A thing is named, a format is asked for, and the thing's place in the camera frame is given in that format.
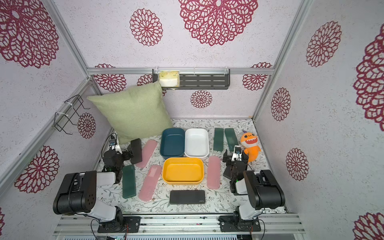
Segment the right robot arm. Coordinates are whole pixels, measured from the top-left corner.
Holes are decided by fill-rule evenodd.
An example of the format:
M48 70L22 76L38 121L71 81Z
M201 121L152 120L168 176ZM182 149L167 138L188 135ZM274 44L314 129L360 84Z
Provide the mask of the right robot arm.
M229 155L225 152L223 176L230 180L230 190L236 196L247 196L248 201L238 206L229 223L235 226L250 226L257 222L265 209L283 207L286 198L270 170L256 172L249 169L249 156L243 150Z

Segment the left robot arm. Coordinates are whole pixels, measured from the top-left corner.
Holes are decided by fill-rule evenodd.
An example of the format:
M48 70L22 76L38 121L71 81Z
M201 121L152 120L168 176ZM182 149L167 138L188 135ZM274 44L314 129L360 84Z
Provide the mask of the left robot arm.
M122 211L97 199L97 188L120 183L124 161L132 152L110 149L104 154L101 172L87 171L65 175L53 202L57 215L82 215L98 220L106 228L121 228L124 224Z

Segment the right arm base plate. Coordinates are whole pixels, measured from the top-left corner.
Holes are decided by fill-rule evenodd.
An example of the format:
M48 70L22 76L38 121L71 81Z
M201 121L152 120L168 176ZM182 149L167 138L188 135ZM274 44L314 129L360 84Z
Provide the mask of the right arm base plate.
M260 232L261 226L259 219L242 220L241 218L231 216L219 216L219 225L221 232Z

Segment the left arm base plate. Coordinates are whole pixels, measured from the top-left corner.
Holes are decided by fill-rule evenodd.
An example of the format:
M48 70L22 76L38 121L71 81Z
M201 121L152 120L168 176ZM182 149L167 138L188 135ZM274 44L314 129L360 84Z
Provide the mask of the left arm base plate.
M107 233L138 233L141 225L141 217L123 217L110 222L99 224L97 230L100 234Z

